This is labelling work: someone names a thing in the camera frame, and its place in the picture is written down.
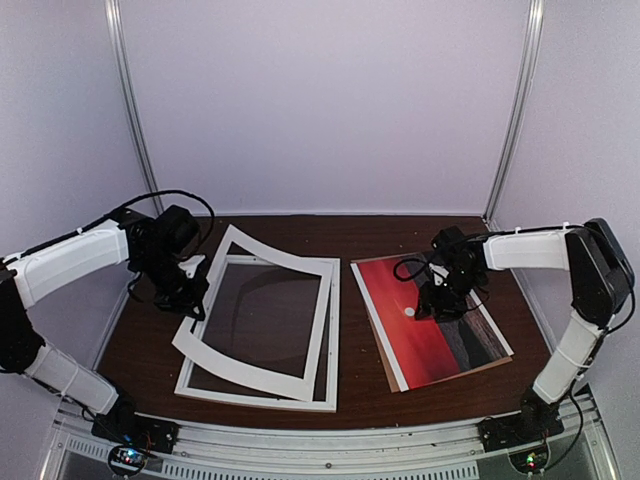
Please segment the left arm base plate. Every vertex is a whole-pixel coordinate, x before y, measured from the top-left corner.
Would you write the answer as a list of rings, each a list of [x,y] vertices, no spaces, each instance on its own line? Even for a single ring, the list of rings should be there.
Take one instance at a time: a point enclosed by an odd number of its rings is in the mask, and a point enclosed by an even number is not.
[[[120,395],[106,414],[87,407],[83,414],[92,421],[94,436],[139,450],[171,454],[177,442],[177,423],[138,414],[134,400],[126,394]]]

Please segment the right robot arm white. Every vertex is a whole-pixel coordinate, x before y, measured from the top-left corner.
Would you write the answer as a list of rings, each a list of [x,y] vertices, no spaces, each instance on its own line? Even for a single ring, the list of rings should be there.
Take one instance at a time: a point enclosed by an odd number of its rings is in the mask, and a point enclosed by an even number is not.
[[[487,285],[490,272],[561,270],[568,274],[568,322],[551,357],[522,396],[526,408],[513,419],[519,440],[535,440],[551,424],[549,409],[568,398],[592,367],[625,306],[637,305],[635,274],[609,224],[594,218],[580,225],[464,234],[439,232],[429,251],[406,261],[417,281],[418,317],[451,322],[467,311],[466,298]]]

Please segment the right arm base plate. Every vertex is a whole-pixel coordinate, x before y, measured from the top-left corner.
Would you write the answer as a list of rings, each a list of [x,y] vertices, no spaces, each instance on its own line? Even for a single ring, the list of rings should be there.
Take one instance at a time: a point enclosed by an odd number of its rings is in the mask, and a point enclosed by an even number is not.
[[[477,424],[484,451],[509,449],[542,441],[546,434],[563,433],[559,406],[559,401],[547,403],[529,387],[521,397],[517,413],[485,417]]]

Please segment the clear acrylic sheet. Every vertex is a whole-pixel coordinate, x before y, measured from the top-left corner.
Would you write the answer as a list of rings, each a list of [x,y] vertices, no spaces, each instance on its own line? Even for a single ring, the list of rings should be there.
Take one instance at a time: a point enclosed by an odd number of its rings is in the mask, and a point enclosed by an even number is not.
[[[229,263],[202,340],[235,360],[304,376],[319,275]]]

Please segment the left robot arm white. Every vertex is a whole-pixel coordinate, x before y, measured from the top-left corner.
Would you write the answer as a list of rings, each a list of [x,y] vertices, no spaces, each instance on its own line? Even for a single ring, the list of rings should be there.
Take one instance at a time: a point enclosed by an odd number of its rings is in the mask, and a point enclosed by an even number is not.
[[[70,345],[82,320],[105,315],[115,283],[102,272],[112,266],[149,280],[158,309],[202,318],[206,258],[185,252],[200,235],[198,222],[182,207],[156,218],[124,208],[2,259],[2,372],[31,378],[105,415],[106,429],[121,443],[137,442],[143,421],[118,405],[117,388],[54,343]]]

